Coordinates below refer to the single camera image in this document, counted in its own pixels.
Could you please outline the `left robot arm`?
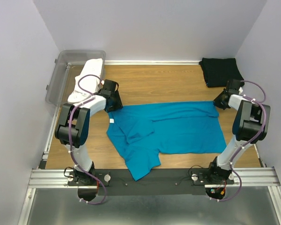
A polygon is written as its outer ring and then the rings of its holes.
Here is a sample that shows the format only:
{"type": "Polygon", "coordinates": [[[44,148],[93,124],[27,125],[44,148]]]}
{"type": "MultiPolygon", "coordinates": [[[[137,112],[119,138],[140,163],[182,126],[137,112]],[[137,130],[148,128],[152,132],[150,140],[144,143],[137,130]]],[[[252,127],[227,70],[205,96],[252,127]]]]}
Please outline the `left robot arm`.
{"type": "Polygon", "coordinates": [[[123,108],[118,88],[117,82],[104,80],[103,87],[90,97],[81,102],[62,105],[55,138],[66,146],[74,163],[73,171],[67,176],[70,183],[92,185],[96,182],[94,163],[85,144],[90,118],[99,111],[109,113],[123,108]]]}

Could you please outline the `blue t shirt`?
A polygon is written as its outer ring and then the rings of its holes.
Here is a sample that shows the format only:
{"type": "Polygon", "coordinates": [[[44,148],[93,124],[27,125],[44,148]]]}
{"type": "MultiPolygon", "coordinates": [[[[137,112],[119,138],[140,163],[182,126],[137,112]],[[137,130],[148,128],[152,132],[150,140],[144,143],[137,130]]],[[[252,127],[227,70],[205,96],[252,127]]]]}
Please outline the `blue t shirt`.
{"type": "Polygon", "coordinates": [[[161,153],[222,153],[226,148],[211,101],[127,105],[108,115],[107,136],[135,181],[160,166],[161,153]]]}

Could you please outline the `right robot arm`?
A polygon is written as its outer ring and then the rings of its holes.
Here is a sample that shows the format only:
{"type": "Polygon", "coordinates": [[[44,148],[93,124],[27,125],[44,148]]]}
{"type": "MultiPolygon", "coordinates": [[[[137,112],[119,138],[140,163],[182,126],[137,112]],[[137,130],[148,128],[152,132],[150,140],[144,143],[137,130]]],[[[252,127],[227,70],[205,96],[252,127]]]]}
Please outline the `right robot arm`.
{"type": "Polygon", "coordinates": [[[240,156],[256,142],[265,139],[271,111],[269,105],[241,95],[239,90],[229,88],[225,88],[214,99],[214,105],[221,109],[233,108],[237,113],[229,144],[209,164],[206,172],[207,180],[213,184],[227,180],[240,156]]]}

